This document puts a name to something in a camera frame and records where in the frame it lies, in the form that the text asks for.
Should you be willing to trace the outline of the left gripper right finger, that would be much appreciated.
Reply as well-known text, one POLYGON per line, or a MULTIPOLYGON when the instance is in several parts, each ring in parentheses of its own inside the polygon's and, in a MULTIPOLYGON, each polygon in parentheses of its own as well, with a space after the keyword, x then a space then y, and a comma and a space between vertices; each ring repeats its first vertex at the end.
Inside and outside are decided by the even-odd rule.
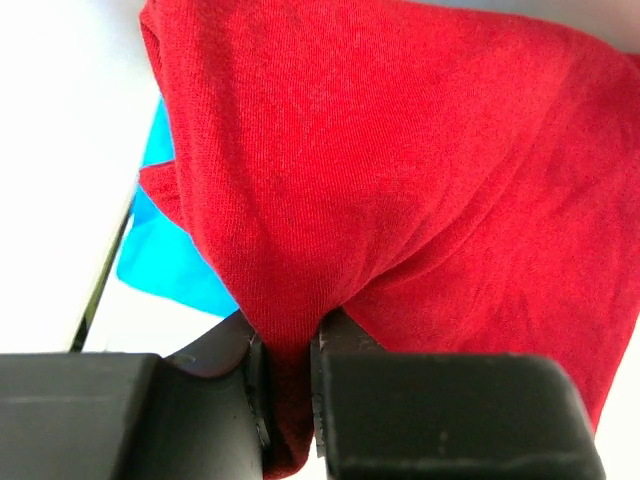
POLYGON ((334 311, 311 346, 317 453, 331 479, 601 479, 574 384, 521 354, 383 349, 334 311))

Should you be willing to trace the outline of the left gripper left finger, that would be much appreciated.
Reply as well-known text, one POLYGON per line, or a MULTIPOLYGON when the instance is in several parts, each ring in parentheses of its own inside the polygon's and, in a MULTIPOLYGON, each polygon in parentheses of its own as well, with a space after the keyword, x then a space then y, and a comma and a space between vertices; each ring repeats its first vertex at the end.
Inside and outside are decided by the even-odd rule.
POLYGON ((178 352, 5 354, 5 479, 259 479, 241 314, 178 352))

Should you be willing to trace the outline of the blue t shirt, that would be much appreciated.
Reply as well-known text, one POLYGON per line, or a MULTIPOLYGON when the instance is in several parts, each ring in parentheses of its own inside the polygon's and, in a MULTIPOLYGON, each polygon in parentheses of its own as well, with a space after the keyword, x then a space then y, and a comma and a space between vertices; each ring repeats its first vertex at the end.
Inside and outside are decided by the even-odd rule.
POLYGON ((141 186, 136 187, 130 215, 131 228, 116 267, 120 281, 221 318, 238 309, 187 233, 157 208, 141 186))

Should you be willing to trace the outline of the dark red t shirt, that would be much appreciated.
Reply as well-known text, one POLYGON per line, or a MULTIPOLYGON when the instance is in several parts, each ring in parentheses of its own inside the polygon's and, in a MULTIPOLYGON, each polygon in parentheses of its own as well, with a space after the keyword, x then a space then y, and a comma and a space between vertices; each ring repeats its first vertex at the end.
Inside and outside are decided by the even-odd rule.
POLYGON ((553 358, 598 421, 639 314, 639 59, 532 18, 407 1, 149 1, 171 161, 140 184, 266 344, 281 479, 308 346, 553 358))

